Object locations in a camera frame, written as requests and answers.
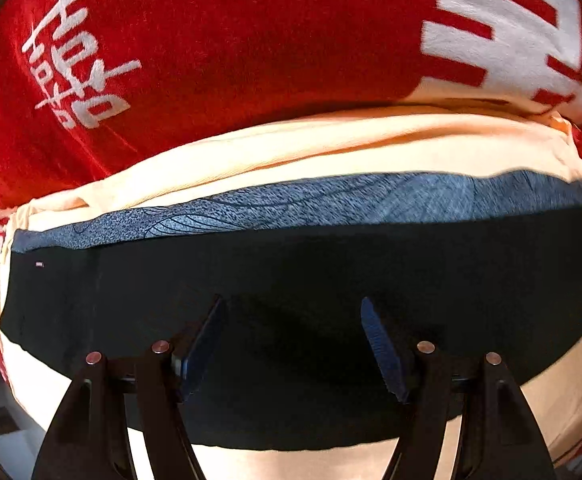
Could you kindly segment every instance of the blue patterned fabric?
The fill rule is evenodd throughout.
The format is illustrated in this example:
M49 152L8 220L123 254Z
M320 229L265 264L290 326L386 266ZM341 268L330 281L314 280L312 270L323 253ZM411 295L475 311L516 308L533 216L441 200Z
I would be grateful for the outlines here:
M183 204L134 208L44 232L12 250L87 249L139 238L297 226L456 222L582 206L582 183L513 171L490 178L374 173L247 187Z

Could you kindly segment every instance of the black cloth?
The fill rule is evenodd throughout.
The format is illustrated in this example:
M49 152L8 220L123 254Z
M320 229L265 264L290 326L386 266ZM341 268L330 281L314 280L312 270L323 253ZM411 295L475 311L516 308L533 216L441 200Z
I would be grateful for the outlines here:
M71 377L89 351L132 356L169 338L216 293L231 314L185 405L194 444L298 450L394 438L402 412L365 339L362 297L449 352L499 352L523 383L582 336L582 207L12 254L0 327Z

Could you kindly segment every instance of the cream colored cloth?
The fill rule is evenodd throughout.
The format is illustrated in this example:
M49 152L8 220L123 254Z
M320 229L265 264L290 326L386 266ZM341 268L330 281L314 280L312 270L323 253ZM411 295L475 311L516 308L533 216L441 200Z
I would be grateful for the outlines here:
M437 171L492 176L527 169L582 179L569 124L502 110L391 107L265 124L200 140L81 188L33 200L10 218L0 257L0 312L15 229L45 230L100 214L183 203L247 186L356 173ZM13 393L48 427L68 379L0 333ZM554 458L582 439L582 340L524 386ZM447 425L439 476L448 478L458 421ZM151 478L141 436L130 431L138 478ZM210 480L381 478L395 441L325 451L248 451L197 446Z

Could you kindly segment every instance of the round bolt head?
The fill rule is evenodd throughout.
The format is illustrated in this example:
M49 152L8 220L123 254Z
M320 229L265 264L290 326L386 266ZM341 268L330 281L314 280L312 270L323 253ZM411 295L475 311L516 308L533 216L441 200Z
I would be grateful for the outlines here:
M87 355L87 365L96 365L102 361L102 354L100 352L91 352Z
M151 345L151 350L156 354L164 354L164 352L169 351L169 342L164 339L160 339Z
M436 346L430 341L420 341L418 343L418 350L423 354L433 354L436 351Z
M485 359L487 359L487 362L490 365L494 366L497 366L502 362L502 357L500 357L500 354L497 354L496 352L489 352L485 355Z

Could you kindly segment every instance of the folded black garment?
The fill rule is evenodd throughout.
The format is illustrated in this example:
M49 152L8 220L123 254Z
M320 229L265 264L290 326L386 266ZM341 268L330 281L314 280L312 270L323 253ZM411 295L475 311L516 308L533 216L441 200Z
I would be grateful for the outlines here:
M362 330L361 299L447 351L499 352L523 383L582 336L582 206L14 253L0 327L71 377L94 349L131 356L169 338L214 294L232 310L185 405L194 444L298 450L394 438L402 411Z

